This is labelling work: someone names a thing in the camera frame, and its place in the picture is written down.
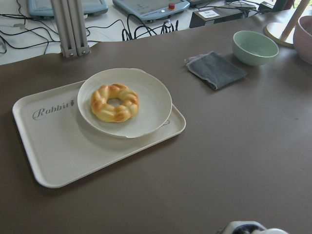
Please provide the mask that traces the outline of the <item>black box with label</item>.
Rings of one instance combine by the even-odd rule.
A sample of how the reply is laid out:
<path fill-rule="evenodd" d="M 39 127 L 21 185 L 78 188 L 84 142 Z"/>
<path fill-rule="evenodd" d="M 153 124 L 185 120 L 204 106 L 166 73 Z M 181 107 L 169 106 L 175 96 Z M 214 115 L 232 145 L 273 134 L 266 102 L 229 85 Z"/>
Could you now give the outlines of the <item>black box with label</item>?
<path fill-rule="evenodd" d="M 227 6 L 213 7 L 209 9 L 194 11 L 192 13 L 189 27 L 196 28 L 209 24 L 217 24 L 221 22 L 242 19 L 248 16 L 248 10 Z"/>

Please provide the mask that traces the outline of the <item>mint green bowl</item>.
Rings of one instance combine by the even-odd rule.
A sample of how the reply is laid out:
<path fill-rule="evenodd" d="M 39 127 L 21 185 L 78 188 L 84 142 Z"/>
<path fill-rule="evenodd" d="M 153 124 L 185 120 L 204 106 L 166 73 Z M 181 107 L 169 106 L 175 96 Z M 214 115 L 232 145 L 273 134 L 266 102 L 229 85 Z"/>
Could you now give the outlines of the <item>mint green bowl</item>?
<path fill-rule="evenodd" d="M 254 31 L 236 32 L 233 35 L 232 50 L 237 59 L 251 66 L 267 64 L 279 53 L 279 48 L 272 39 Z"/>

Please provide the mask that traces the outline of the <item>tea bottle white cap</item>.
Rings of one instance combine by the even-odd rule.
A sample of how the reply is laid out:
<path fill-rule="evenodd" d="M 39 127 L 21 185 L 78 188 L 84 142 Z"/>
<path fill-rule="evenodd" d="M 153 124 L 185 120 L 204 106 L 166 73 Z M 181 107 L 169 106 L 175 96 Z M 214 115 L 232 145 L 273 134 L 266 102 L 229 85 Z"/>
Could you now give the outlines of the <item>tea bottle white cap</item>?
<path fill-rule="evenodd" d="M 286 231 L 278 228 L 267 229 L 256 221 L 232 221 L 217 234 L 287 234 Z"/>

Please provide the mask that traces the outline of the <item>white round plate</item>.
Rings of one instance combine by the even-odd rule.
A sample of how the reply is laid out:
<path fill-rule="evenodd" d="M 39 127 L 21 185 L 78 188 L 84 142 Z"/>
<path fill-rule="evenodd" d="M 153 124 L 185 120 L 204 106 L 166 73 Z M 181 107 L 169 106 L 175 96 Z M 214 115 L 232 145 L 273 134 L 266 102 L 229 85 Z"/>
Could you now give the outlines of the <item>white round plate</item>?
<path fill-rule="evenodd" d="M 114 68 L 88 78 L 78 92 L 78 109 L 100 132 L 136 138 L 160 128 L 172 111 L 172 98 L 154 76 L 135 68 Z"/>

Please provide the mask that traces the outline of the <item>pink ice bowl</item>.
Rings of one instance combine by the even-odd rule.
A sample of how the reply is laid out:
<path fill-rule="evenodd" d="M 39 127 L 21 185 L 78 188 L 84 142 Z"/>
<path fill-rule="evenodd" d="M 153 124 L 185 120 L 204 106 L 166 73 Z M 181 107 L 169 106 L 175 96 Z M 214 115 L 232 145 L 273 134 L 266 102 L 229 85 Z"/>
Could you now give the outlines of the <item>pink ice bowl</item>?
<path fill-rule="evenodd" d="M 312 17 L 302 16 L 294 30 L 293 35 L 294 48 L 300 58 L 305 62 L 312 63 Z"/>

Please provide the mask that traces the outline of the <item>grey folded cloth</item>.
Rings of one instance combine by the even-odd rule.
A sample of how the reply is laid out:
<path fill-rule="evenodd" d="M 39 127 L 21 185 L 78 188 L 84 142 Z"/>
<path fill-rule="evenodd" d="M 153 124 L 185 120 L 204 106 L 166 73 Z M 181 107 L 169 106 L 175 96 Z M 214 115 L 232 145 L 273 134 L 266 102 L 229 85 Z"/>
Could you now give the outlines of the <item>grey folded cloth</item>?
<path fill-rule="evenodd" d="M 188 70 L 214 90 L 218 90 L 247 75 L 219 54 L 211 51 L 185 59 Z"/>

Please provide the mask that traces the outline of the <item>wooden cup tree stand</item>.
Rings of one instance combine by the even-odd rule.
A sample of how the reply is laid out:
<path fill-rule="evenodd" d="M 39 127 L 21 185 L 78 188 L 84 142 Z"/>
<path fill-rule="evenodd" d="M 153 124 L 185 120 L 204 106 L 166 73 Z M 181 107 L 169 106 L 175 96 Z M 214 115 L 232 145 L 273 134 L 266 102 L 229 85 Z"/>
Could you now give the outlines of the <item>wooden cup tree stand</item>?
<path fill-rule="evenodd" d="M 280 45 L 294 48 L 294 28 L 308 4 L 309 0 L 302 0 L 288 23 L 272 22 L 267 24 L 264 28 L 265 35 Z"/>

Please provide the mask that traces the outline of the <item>cream serving tray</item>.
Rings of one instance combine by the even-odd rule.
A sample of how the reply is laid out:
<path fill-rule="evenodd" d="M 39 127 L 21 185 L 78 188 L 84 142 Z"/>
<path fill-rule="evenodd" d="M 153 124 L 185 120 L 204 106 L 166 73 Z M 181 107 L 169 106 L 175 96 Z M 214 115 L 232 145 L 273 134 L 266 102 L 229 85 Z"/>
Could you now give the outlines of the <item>cream serving tray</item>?
<path fill-rule="evenodd" d="M 12 112 L 36 181 L 59 188 L 180 134 L 184 116 L 173 108 L 165 124 L 140 138 L 118 138 L 91 127 L 77 107 L 82 82 L 19 99 Z"/>

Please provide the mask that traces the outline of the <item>aluminium frame post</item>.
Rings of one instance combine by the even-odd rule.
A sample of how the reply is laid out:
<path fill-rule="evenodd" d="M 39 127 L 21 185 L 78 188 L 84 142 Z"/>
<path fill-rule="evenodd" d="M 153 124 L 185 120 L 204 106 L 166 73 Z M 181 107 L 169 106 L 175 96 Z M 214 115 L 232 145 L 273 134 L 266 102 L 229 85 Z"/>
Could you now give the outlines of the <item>aluminium frame post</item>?
<path fill-rule="evenodd" d="M 52 0 L 51 4 L 63 56 L 73 58 L 89 54 L 81 1 Z"/>

